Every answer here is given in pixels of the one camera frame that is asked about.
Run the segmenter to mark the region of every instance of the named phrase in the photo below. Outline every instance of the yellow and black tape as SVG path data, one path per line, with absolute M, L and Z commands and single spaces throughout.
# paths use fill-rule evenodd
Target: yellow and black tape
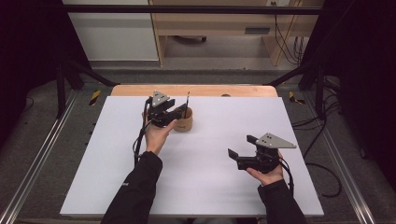
M 289 100 L 290 100 L 291 102 L 298 103 L 298 104 L 300 104 L 300 105 L 305 105 L 305 100 L 297 100 L 297 99 L 294 97 L 294 93 L 293 93 L 292 91 L 289 91 Z
M 90 105 L 95 105 L 96 100 L 97 100 L 98 97 L 99 97 L 99 94 L 100 94 L 100 91 L 95 91 L 95 92 L 93 93 L 92 98 L 91 98 L 91 100 L 90 100 Z

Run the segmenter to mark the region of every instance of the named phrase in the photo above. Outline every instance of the person's left hand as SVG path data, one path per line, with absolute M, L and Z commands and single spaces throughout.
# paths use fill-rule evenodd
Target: person's left hand
M 165 144 L 169 133 L 175 128 L 177 120 L 174 119 L 166 127 L 159 128 L 153 124 L 148 126 L 148 131 L 145 134 L 146 151 L 151 151 L 158 155 Z

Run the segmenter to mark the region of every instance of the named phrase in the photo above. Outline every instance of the horizontal bar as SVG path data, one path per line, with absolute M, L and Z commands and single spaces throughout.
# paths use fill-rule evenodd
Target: horizontal bar
M 42 6 L 50 10 L 84 13 L 197 13 L 321 15 L 336 12 L 322 7 L 230 7 L 230 6 L 143 6 L 143 5 L 63 5 Z

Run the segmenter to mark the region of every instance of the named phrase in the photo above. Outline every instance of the hand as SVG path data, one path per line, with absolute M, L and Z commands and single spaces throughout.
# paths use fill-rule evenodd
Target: hand
M 252 168 L 247 168 L 247 172 L 254 178 L 258 179 L 260 182 L 262 182 L 263 186 L 272 184 L 278 180 L 283 179 L 283 171 L 282 171 L 282 166 L 280 164 L 268 174 L 262 174 L 259 171 Z
M 169 133 L 176 126 L 176 119 L 168 124 L 168 126 L 159 128 L 153 124 L 148 126 L 148 131 L 145 134 L 146 138 L 146 151 L 151 151 L 158 155 L 165 144 L 166 138 Z

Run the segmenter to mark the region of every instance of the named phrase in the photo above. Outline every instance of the forearm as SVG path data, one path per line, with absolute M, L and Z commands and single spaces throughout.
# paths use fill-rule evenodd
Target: forearm
M 279 180 L 258 188 L 262 202 L 267 208 L 268 223 L 306 223 L 305 216 L 289 192 L 285 180 Z
M 102 223 L 147 223 L 162 168 L 161 159 L 154 153 L 143 153 L 107 208 Z

